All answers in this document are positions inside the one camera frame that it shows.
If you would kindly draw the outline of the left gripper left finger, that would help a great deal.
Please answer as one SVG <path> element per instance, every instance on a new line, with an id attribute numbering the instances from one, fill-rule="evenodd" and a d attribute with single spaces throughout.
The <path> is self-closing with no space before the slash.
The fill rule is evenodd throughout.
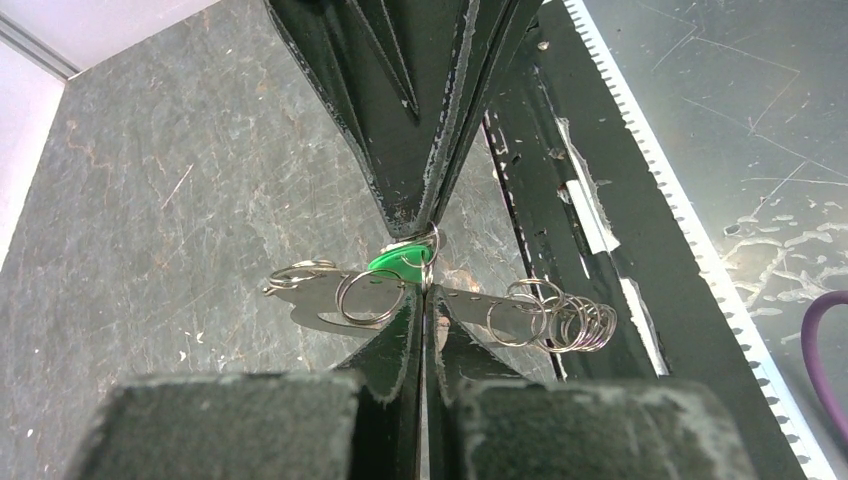
<path id="1" fill-rule="evenodd" d="M 422 319 L 416 287 L 323 372 L 147 375 L 114 388 L 70 479 L 415 479 Z"/>

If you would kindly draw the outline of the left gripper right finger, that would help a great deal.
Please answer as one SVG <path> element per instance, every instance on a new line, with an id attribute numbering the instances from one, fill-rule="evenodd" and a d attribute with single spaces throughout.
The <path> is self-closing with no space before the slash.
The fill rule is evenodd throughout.
<path id="1" fill-rule="evenodd" d="M 426 324 L 434 479 L 753 479 L 724 406 L 674 379 L 537 383 L 461 323 Z"/>

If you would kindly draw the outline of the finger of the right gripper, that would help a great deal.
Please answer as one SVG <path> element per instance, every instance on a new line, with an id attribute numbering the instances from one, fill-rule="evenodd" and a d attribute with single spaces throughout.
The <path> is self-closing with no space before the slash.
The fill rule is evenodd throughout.
<path id="1" fill-rule="evenodd" d="M 345 140 L 389 234 L 434 215 L 478 1 L 270 1 L 281 37 Z"/>
<path id="2" fill-rule="evenodd" d="M 493 39 L 489 42 L 485 55 L 472 55 L 473 60 L 482 61 L 481 71 L 474 77 L 475 84 L 470 104 L 460 124 L 456 145 L 447 162 L 445 178 L 440 182 L 434 212 L 430 217 L 433 223 L 439 223 L 444 215 L 475 132 L 494 95 L 495 87 L 504 77 L 527 29 L 535 22 L 540 6 L 541 1 L 507 1 L 506 10 L 496 24 Z"/>

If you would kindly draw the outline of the metal key organizer plate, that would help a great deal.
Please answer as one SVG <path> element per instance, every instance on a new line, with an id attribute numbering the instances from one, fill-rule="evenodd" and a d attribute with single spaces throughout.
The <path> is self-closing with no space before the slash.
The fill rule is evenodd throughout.
<path id="1" fill-rule="evenodd" d="M 431 300 L 425 324 L 444 342 L 452 323 L 474 324 L 490 345 L 533 347 L 550 353 L 594 352 L 617 327 L 616 311 L 572 295 L 548 279 L 520 278 L 500 296 L 429 286 L 377 274 L 345 270 L 325 259 L 303 260 L 272 273 L 262 293 L 292 308 L 292 320 L 305 328 L 371 338 L 397 315 L 409 295 Z"/>

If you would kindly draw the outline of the key with green tag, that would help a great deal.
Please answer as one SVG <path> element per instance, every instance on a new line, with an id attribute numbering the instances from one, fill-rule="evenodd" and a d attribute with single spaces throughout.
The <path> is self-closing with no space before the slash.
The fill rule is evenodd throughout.
<path id="1" fill-rule="evenodd" d="M 441 234 L 432 224 L 428 233 L 410 237 L 385 247 L 368 264 L 368 270 L 403 281 L 429 286 L 441 248 Z"/>

